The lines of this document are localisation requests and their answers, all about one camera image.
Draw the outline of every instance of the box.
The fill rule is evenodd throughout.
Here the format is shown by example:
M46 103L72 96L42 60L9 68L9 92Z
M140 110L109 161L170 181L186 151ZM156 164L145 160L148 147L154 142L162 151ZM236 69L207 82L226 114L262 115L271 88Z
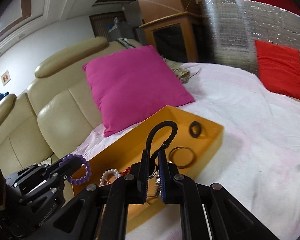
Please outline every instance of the box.
M166 149L167 160L169 161L169 152L173 148L181 146L191 148L195 152L196 161L189 168L179 169L179 172L194 179L220 148L223 126L175 107L165 106L93 157L89 161L92 172L90 180L81 185L74 185L74 194L78 194L90 183L99 185L100 178L106 170L124 171L132 164L140 162L149 132L155 125L163 121L174 121L178 125L178 133ZM193 138L189 133L189 126L193 121L199 122L202 127L202 132L198 138ZM156 133L152 141L151 154L161 146L170 133L170 127L164 127ZM183 166L191 162L192 158L193 155L189 150L180 149L174 154L173 161L176 165ZM84 175L85 169L83 166L72 177L77 179ZM144 205L129 205L128 232L146 222L164 208L165 205L162 203L161 198L154 197L154 193L155 182L154 179L150 179L147 202Z

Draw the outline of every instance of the white cloth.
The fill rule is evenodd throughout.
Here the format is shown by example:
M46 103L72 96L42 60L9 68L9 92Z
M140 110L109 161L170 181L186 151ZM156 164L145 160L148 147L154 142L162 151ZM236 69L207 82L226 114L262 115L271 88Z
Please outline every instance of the white cloth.
M216 64L186 63L196 102L180 109L225 127L221 148L196 182L222 184L280 240L300 235L300 102L269 92L253 74ZM75 151L91 159L133 127L102 136L100 125ZM127 240L181 240L178 205L131 231Z

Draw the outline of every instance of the thin bangle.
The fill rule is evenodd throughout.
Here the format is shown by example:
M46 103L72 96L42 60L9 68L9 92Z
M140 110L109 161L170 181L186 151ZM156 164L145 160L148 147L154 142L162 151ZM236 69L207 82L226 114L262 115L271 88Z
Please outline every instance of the thin bangle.
M180 149L188 149L188 150L192 153L193 158L192 158L192 160L191 160L188 164L182 165L182 166L177 166L177 167L178 167L179 169L186 169L186 168L189 168L189 167L192 166L192 165L195 163L195 161L196 161L195 152L194 152L194 150L192 150L192 149L189 148L189 147L182 147L182 146L181 146L181 147L175 147L175 148L173 148L173 149L169 152L168 158L169 158L169 160L170 160L173 164L175 164L174 161L173 161L173 157L174 157L176 151L177 151L177 150L180 150Z

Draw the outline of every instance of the screw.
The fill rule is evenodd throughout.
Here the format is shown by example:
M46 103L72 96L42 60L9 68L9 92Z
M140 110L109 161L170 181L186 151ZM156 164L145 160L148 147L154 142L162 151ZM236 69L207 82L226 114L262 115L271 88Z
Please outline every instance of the screw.
M96 184L89 184L86 189L90 192L94 191L97 189L97 185Z
M183 180L185 178L185 176L183 176L182 174L176 174L174 175L174 179L175 180Z
M133 180L134 179L134 175L129 173L129 174L127 174L127 175L124 176L124 179L125 180Z
M222 189L222 186L221 186L221 184L219 184L219 183L213 183L213 184L212 184L212 188L213 188L214 190L221 190L221 189Z

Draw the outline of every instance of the beige leather sofa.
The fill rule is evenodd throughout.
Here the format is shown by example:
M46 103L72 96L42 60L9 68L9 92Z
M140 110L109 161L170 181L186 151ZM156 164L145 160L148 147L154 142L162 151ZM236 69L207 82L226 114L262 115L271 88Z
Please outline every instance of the beige leather sofa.
M4 176L49 157L57 161L102 123L82 66L123 49L104 37L67 47L37 67L36 79L27 91L0 101L0 168Z

